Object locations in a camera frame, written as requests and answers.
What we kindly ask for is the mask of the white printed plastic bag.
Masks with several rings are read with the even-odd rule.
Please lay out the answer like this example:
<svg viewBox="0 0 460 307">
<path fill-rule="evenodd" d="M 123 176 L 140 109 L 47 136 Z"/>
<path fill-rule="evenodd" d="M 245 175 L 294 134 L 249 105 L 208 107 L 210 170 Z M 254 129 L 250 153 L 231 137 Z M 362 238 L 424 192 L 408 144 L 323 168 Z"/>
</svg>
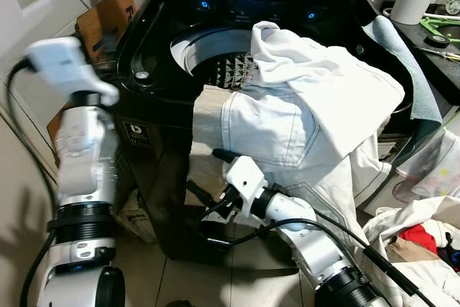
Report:
<svg viewBox="0 0 460 307">
<path fill-rule="evenodd" d="M 460 192 L 460 137 L 445 129 L 435 132 L 424 145 L 397 167 L 402 180 L 393 196 L 405 203 Z"/>
</svg>

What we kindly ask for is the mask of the white shirt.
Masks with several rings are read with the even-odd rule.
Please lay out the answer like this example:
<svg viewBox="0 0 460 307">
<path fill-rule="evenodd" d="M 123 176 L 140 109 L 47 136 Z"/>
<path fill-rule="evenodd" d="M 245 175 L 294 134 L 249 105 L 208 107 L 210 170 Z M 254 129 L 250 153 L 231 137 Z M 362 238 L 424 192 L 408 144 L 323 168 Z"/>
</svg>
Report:
<svg viewBox="0 0 460 307">
<path fill-rule="evenodd" d="M 274 22 L 251 28 L 256 86 L 287 87 L 310 109 L 336 156 L 377 133 L 405 96 L 388 73 L 363 63 L 344 47 L 320 45 Z"/>
</svg>

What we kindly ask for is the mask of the cream cloth garment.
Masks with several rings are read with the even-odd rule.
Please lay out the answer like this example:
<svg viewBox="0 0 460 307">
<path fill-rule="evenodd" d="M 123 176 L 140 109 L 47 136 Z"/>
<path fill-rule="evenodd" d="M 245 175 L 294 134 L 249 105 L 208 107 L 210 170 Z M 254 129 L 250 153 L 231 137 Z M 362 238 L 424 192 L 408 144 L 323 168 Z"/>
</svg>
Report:
<svg viewBox="0 0 460 307">
<path fill-rule="evenodd" d="M 374 248 L 384 255 L 408 280 L 420 288 L 436 307 L 460 307 L 460 277 L 434 252 L 416 242 L 401 238 L 391 244 L 375 242 Z M 392 307 L 428 307 L 420 298 L 411 297 L 374 265 L 375 286 Z"/>
</svg>

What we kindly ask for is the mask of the beige towel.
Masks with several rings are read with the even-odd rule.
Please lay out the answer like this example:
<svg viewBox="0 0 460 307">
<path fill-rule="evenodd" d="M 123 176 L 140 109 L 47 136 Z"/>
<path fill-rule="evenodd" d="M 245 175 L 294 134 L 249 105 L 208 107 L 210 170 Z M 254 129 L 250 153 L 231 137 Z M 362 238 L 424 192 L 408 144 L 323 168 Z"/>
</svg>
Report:
<svg viewBox="0 0 460 307">
<path fill-rule="evenodd" d="M 213 149 L 223 147 L 221 140 L 221 109 L 233 96 L 215 86 L 204 86 L 193 107 L 193 143 L 188 156 L 188 173 L 184 181 L 193 181 L 215 199 L 226 186 L 224 162 L 213 155 Z"/>
</svg>

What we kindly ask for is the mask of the white jeans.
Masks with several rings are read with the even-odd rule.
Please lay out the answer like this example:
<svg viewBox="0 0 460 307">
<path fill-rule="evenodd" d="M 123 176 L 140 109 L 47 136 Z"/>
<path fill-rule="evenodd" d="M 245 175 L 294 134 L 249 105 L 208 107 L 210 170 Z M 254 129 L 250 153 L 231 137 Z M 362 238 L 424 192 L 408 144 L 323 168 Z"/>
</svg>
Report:
<svg viewBox="0 0 460 307">
<path fill-rule="evenodd" d="M 391 166 L 379 159 L 377 130 L 349 128 L 358 139 L 347 142 L 347 152 L 336 152 L 303 100 L 277 89 L 246 87 L 221 107 L 221 148 L 250 156 L 267 182 L 366 241 L 357 204 L 384 182 Z"/>
</svg>

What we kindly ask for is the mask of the red garment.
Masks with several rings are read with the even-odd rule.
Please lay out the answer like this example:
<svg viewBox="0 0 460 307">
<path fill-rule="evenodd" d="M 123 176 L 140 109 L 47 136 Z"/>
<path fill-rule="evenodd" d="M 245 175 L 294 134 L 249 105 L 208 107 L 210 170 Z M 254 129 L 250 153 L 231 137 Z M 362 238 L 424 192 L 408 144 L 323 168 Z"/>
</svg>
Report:
<svg viewBox="0 0 460 307">
<path fill-rule="evenodd" d="M 430 252 L 437 254 L 438 248 L 436 245 L 435 238 L 433 235 L 429 234 L 426 229 L 421 224 L 412 226 L 405 231 L 401 232 L 400 238 L 414 244 L 418 244 L 421 247 L 427 249 Z"/>
</svg>

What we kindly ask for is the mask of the black washing machine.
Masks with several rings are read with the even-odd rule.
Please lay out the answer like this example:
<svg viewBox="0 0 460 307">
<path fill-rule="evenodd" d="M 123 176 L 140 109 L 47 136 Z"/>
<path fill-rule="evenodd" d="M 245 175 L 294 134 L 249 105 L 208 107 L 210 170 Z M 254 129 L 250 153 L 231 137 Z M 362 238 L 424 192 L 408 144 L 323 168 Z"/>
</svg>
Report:
<svg viewBox="0 0 460 307">
<path fill-rule="evenodd" d="M 121 100 L 112 113 L 121 154 L 167 258 L 230 264 L 227 252 L 209 247 L 194 232 L 203 208 L 186 203 L 193 103 L 207 86 L 198 65 L 246 52 L 252 25 L 272 21 L 320 44 L 341 45 L 374 66 L 382 50 L 364 26 L 375 15 L 368 0 L 147 0 L 142 5 L 119 41 L 111 82 L 121 90 Z M 404 160 L 430 132 L 382 137 L 395 140 L 397 160 Z"/>
</svg>

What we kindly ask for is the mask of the triangle patterned cloth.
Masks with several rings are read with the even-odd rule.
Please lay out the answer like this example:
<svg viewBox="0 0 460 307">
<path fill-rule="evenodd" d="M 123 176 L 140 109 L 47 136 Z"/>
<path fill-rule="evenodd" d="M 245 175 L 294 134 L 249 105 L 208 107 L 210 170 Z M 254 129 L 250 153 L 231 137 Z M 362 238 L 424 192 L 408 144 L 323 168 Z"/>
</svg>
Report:
<svg viewBox="0 0 460 307">
<path fill-rule="evenodd" d="M 198 67 L 204 68 L 203 76 L 208 86 L 228 91 L 239 90 L 257 72 L 257 65 L 249 52 L 226 53 L 208 58 Z"/>
</svg>

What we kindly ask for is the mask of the white canvas laundry bag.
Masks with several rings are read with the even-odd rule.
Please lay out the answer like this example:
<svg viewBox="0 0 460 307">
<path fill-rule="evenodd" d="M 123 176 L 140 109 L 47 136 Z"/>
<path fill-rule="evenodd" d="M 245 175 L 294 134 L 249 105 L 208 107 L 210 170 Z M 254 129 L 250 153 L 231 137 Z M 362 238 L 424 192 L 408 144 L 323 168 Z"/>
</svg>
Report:
<svg viewBox="0 0 460 307">
<path fill-rule="evenodd" d="M 436 244 L 446 245 L 446 235 L 449 234 L 451 247 L 457 248 L 460 235 L 459 221 L 459 198 L 434 196 L 434 198 L 411 201 L 403 208 L 381 206 L 377 209 L 377 215 L 364 226 L 364 235 L 374 248 L 375 242 L 391 244 L 404 229 L 421 224 L 433 235 Z"/>
</svg>

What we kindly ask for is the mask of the black blue garment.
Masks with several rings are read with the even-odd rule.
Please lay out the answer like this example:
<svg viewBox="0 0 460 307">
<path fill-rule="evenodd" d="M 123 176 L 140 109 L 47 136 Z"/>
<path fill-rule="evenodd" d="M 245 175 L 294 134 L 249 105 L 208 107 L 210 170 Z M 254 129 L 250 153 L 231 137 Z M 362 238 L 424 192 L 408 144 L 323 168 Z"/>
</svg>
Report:
<svg viewBox="0 0 460 307">
<path fill-rule="evenodd" d="M 450 265 L 454 271 L 459 271 L 460 251 L 458 249 L 453 247 L 438 247 L 437 254 L 441 260 Z"/>
</svg>

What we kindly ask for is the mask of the scissors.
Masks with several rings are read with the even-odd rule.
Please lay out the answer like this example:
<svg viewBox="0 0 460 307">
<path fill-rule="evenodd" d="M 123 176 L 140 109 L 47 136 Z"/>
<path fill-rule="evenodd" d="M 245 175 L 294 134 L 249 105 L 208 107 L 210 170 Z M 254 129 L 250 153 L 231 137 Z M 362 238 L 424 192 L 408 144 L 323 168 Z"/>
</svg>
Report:
<svg viewBox="0 0 460 307">
<path fill-rule="evenodd" d="M 423 52 L 426 52 L 428 54 L 432 54 L 434 56 L 440 56 L 442 58 L 445 58 L 446 60 L 453 61 L 453 63 L 460 63 L 460 56 L 457 53 L 440 51 L 440 50 L 429 50 L 428 48 L 424 48 L 424 47 L 417 47 L 417 49 Z"/>
</svg>

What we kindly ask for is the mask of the blue grey towel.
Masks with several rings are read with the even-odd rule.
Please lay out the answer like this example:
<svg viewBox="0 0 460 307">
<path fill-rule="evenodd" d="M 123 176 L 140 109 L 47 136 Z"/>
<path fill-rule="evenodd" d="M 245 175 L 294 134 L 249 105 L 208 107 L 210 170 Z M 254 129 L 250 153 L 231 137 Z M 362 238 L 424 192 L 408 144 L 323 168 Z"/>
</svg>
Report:
<svg viewBox="0 0 460 307">
<path fill-rule="evenodd" d="M 365 25 L 364 33 L 395 56 L 410 74 L 412 91 L 410 118 L 433 121 L 441 125 L 443 117 L 430 84 L 410 48 L 402 40 L 400 33 L 395 30 L 393 22 L 384 15 L 377 15 L 374 20 Z"/>
</svg>

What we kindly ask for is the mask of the brown cardboard box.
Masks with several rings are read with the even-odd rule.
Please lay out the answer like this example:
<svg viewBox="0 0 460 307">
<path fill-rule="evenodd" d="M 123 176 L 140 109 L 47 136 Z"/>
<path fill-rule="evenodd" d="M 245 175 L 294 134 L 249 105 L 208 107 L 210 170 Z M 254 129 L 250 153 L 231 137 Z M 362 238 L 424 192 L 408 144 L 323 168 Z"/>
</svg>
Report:
<svg viewBox="0 0 460 307">
<path fill-rule="evenodd" d="M 134 0 L 103 0 L 79 16 L 75 26 L 92 63 L 115 60 L 119 40 L 135 14 Z"/>
</svg>

